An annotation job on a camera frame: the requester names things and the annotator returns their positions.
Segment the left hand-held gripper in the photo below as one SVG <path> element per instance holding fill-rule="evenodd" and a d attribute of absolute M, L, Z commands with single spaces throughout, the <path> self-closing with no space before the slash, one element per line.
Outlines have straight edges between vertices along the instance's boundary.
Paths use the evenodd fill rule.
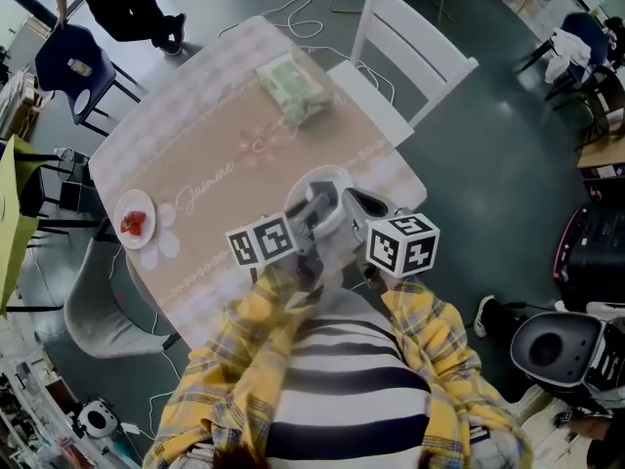
<path fill-rule="evenodd" d="M 338 191 L 333 182 L 311 182 L 307 199 L 294 204 L 285 214 L 276 213 L 226 233 L 235 264 L 258 275 L 264 268 L 294 256 L 301 288 L 314 289 L 323 264 L 308 229 L 298 233 L 292 224 L 317 224 L 337 204 Z"/>

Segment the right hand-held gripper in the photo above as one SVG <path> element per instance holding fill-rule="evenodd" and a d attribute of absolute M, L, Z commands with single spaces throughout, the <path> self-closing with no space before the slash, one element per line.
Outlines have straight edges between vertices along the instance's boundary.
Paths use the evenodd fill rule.
<path fill-rule="evenodd" d="M 341 196 L 358 242 L 356 259 L 395 278 L 429 270 L 436 259 L 440 229 L 424 214 L 355 188 Z"/>

